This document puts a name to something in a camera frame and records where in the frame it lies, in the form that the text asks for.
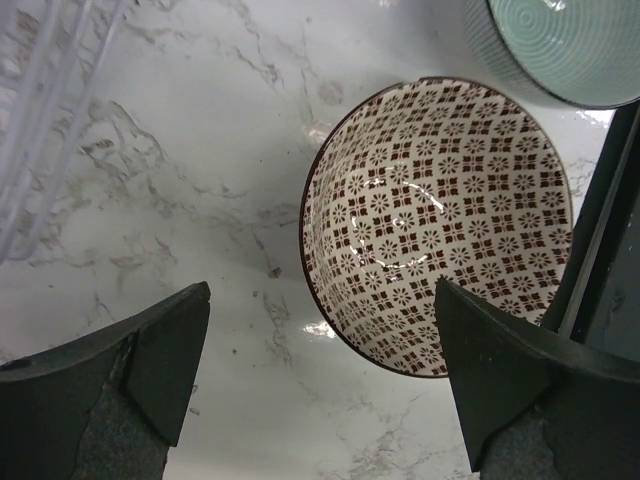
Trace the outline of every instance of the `teal bowl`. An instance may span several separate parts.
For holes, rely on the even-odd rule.
[[[640,98],[640,2],[465,0],[474,55],[519,93],[589,109]]]

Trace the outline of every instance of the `marble countertop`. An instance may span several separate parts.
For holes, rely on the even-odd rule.
[[[449,383],[353,353],[298,256],[322,139],[380,89],[472,63],[459,1],[140,0],[33,257],[0,267],[0,363],[201,280],[197,389],[165,478],[470,477]],[[611,112],[540,108],[578,211]]]

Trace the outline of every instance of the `clear plastic container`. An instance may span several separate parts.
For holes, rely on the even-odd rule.
[[[0,0],[0,263],[38,243],[128,4]]]

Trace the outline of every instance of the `brown and white patterned bowl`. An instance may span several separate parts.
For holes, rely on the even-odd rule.
[[[538,322],[571,242],[551,143],[491,88],[426,78],[362,103],[331,133],[303,196],[305,275],[336,333],[372,362],[447,373],[434,316],[442,275]]]

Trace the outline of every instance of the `concentric ring pattern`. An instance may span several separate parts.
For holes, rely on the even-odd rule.
[[[528,75],[592,108],[640,96],[639,2],[466,0],[465,25],[476,56],[511,86]]]
[[[518,105],[426,78],[368,100],[323,145],[303,197],[305,275],[358,353],[444,376],[436,281],[537,322],[567,261],[570,205],[553,147]]]

